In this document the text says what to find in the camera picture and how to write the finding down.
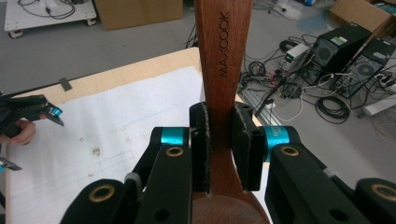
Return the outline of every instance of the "gray floor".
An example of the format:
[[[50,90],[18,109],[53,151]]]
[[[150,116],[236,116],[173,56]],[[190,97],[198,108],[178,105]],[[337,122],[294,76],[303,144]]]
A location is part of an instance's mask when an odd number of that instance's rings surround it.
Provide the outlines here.
[[[5,11],[6,4],[0,3],[0,15],[5,15]],[[299,21],[289,21],[266,10],[253,10],[247,54],[253,58],[262,58],[277,49],[279,42],[287,39],[288,36],[320,35],[326,32],[328,28],[324,11],[325,8],[306,7]],[[1,16],[0,24],[4,24],[4,16]],[[181,50],[184,49],[184,43],[193,25],[193,11],[185,6],[182,20],[111,32],[105,31],[100,22],[92,27],[87,27],[82,22],[71,22],[29,29],[25,30],[24,36],[18,39],[11,39],[6,32],[1,32],[0,86],[7,94],[27,91],[57,83],[63,77],[67,79],[84,77]],[[307,142],[320,141],[315,140],[315,136],[309,135],[315,134],[315,130],[304,131],[304,124],[312,116],[315,115],[309,112],[295,122],[300,128],[299,131],[304,133],[302,138]],[[319,121],[315,129],[326,133],[328,128],[324,125],[329,124]],[[350,150],[349,154],[344,156],[344,160],[339,161],[330,151],[320,151],[320,148],[310,149],[333,168],[340,167],[346,170],[342,177],[350,187],[354,187],[358,178],[367,175],[379,174],[381,178],[396,182],[395,148],[386,146],[386,153],[382,156],[371,149],[374,149],[376,144],[383,143],[377,139],[361,141],[358,133],[353,133],[355,129],[371,127],[368,132],[362,131],[364,134],[371,134],[373,127],[369,119],[364,122],[353,119],[348,125],[354,125],[355,128],[348,128],[347,125],[330,128],[333,133],[339,131],[339,134],[348,134],[351,137],[348,144],[354,150]],[[359,150],[364,144],[371,145]],[[342,145],[337,143],[334,147],[341,150],[339,147]],[[364,161],[369,161],[370,164],[363,166],[367,165],[370,169],[348,168],[348,163],[361,157],[365,158]]]

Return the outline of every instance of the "white platform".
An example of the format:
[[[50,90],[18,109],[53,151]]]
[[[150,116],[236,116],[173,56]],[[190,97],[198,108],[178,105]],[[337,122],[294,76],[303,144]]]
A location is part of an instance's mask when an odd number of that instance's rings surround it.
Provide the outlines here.
[[[21,0],[21,3],[29,4],[32,1],[34,0]],[[59,0],[53,0],[53,2],[55,2],[57,7],[51,10],[52,16],[62,15],[71,10],[71,7],[69,5],[62,3]],[[18,0],[8,0],[4,29],[5,31],[15,31],[70,21],[85,21],[96,18],[96,12],[91,0],[87,0],[84,4],[74,6],[76,11],[72,15],[62,20],[56,20],[51,17],[43,18],[29,14],[22,8],[22,6],[18,5]],[[25,8],[28,11],[37,15],[49,15],[46,12],[45,4],[43,4],[43,2],[36,1],[31,5],[25,6]]]

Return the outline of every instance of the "power strip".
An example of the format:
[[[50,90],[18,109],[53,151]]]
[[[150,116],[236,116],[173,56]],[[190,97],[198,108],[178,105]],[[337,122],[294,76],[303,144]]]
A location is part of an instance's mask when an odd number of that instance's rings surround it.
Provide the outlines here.
[[[383,100],[380,100],[372,105],[367,105],[363,108],[363,114],[367,116],[375,115],[383,110],[386,110],[396,105],[396,94],[393,94]]]

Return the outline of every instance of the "paper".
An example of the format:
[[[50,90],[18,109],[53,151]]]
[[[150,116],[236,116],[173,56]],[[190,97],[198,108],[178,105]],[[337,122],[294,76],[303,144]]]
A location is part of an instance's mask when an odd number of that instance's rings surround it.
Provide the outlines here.
[[[123,181],[149,145],[154,127],[188,127],[200,102],[202,77],[193,67],[58,105],[64,127],[43,120],[9,159],[10,223],[59,223],[79,192],[101,178]]]

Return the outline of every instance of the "wheel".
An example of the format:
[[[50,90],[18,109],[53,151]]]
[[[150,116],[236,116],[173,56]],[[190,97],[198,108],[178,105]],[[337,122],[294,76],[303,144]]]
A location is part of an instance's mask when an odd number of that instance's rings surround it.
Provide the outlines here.
[[[9,37],[12,39],[16,39],[20,36],[23,36],[23,31],[22,30],[15,30],[15,31],[10,31],[8,32]]]
[[[96,24],[96,18],[89,19],[89,20],[85,20],[85,24],[86,24],[87,26],[95,25],[95,24]]]

